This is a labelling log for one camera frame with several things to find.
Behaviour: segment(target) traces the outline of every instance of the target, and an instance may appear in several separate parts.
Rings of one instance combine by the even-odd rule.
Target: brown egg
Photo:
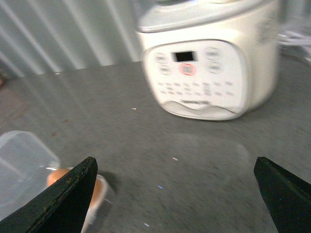
[[[49,187],[52,184],[54,184],[57,180],[62,178],[69,171],[70,169],[67,169],[67,168],[61,168],[56,171],[53,171],[47,178],[47,186]],[[97,200],[99,199],[101,195],[101,191],[103,190],[103,188],[104,188],[103,183],[99,179],[96,178],[93,196],[91,199],[91,203],[89,205],[90,207],[92,207],[97,202]]]

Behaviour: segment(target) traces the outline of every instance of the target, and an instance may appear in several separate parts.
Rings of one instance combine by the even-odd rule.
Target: speckled countertop
[[[311,68],[284,57],[273,96],[231,121],[165,112],[140,63],[15,79],[0,106],[0,133],[35,133],[64,167],[97,159],[116,189],[102,233],[276,233],[256,158],[311,183]]]

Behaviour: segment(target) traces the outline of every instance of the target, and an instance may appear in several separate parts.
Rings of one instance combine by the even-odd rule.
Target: digital display
[[[189,61],[195,61],[193,51],[187,51],[187,52],[175,52],[173,53],[175,57],[176,62],[189,62]]]

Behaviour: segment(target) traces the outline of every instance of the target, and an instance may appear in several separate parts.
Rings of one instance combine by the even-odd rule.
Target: white rice cooker
[[[279,0],[132,0],[142,66],[158,104],[227,120],[275,88]]]

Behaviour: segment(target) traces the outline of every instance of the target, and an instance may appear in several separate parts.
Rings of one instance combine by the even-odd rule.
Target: clear plastic container
[[[33,134],[11,131],[0,137],[0,221],[47,186],[59,159]]]

